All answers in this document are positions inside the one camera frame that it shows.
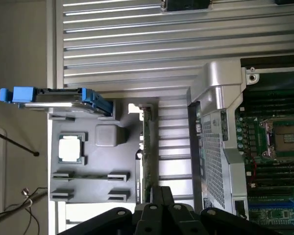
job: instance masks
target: green circuit board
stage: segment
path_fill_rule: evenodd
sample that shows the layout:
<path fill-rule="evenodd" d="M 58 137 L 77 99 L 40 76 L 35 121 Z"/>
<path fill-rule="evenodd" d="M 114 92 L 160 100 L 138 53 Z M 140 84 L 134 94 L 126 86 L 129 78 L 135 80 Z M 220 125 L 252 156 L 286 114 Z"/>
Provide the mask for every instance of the green circuit board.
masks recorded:
<path fill-rule="evenodd" d="M 294 234 L 294 90 L 248 92 L 236 111 L 249 219 Z"/>

